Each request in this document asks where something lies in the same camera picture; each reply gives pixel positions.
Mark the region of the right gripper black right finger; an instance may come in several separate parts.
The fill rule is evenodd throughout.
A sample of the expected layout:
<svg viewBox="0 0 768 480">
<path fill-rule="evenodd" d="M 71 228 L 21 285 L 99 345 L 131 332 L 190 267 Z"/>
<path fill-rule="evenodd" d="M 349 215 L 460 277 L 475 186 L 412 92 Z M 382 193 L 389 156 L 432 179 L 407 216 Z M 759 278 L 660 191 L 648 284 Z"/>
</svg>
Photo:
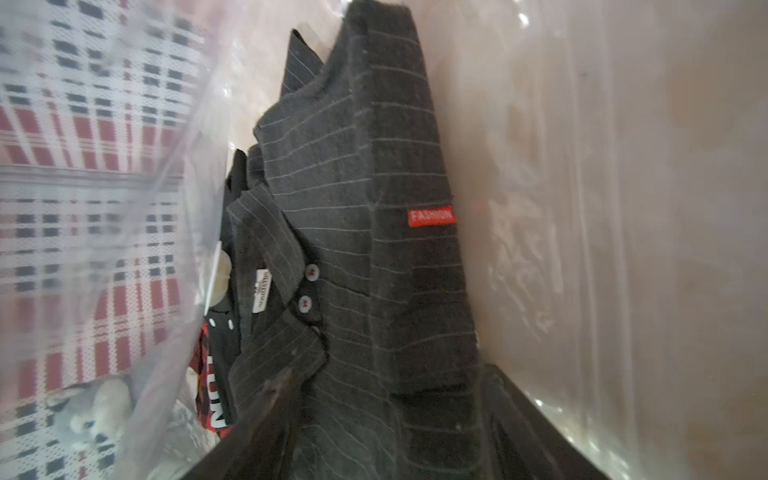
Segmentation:
<svg viewBox="0 0 768 480">
<path fill-rule="evenodd" d="M 607 479 L 494 364 L 482 365 L 481 397 L 491 479 Z"/>
</svg>

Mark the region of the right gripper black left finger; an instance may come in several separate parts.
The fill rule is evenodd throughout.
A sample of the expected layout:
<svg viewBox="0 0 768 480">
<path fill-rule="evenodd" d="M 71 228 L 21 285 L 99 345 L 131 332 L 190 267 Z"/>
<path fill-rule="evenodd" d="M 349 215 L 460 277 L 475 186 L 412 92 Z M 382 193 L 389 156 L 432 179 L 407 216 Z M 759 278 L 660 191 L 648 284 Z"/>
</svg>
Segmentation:
<svg viewBox="0 0 768 480">
<path fill-rule="evenodd" d="M 286 368 L 265 383 L 231 432 L 183 479 L 288 478 L 299 434 L 300 410 L 300 378 Z"/>
</svg>

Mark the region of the red black plaid shirt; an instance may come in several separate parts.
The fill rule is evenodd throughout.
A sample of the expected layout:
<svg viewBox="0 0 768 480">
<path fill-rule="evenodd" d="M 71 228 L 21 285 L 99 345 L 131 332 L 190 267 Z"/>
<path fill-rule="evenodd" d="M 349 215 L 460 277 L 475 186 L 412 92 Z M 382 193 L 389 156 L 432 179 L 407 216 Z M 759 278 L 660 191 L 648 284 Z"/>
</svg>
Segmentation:
<svg viewBox="0 0 768 480">
<path fill-rule="evenodd" d="M 225 419 L 225 403 L 216 382 L 207 324 L 203 324 L 200 329 L 189 367 L 196 375 L 194 394 L 199 422 L 204 429 L 219 438 L 227 436 L 231 426 Z"/>
</svg>

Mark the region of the clear plastic vacuum bag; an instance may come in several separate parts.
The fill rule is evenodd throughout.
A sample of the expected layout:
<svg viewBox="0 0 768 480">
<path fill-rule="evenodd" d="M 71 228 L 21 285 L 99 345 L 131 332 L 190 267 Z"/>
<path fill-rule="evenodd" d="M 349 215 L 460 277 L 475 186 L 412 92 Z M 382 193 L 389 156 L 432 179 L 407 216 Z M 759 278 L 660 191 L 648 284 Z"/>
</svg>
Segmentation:
<svg viewBox="0 0 768 480">
<path fill-rule="evenodd" d="M 481 353 L 612 479 L 767 475 L 767 5 L 413 1 Z M 344 1 L 1 5 L 1 475 L 140 479 L 236 148 Z M 126 375 L 122 437 L 46 398 Z"/>
</svg>

